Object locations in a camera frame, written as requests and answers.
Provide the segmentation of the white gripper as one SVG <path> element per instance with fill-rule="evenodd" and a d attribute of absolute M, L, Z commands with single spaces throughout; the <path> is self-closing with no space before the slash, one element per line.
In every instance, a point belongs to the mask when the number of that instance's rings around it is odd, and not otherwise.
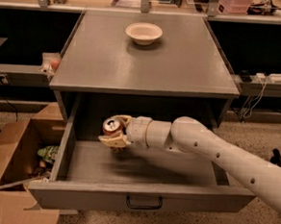
<path fill-rule="evenodd" d="M 117 115 L 116 118 L 126 126 L 126 135 L 116 133 L 110 136 L 100 136 L 98 139 L 105 146 L 112 148 L 124 148 L 127 145 L 144 149 L 147 147 L 146 133 L 148 125 L 152 122 L 150 117 L 132 117 L 127 114 Z"/>

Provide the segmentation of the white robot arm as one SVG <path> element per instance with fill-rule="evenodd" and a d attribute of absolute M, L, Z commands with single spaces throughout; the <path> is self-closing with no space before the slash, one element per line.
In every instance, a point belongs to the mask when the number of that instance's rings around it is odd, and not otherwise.
<path fill-rule="evenodd" d="M 225 141 L 192 117 L 168 122 L 115 115 L 103 122 L 102 130 L 98 139 L 114 150 L 156 148 L 206 157 L 281 213 L 281 167 Z"/>

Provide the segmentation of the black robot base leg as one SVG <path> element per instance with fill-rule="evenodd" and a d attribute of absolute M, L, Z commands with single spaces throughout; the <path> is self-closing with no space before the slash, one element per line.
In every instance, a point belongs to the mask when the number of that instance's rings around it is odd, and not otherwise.
<path fill-rule="evenodd" d="M 273 164 L 276 164 L 277 166 L 281 167 L 281 155 L 280 155 L 280 151 L 277 148 L 273 149 L 272 157 L 270 158 L 270 161 Z"/>

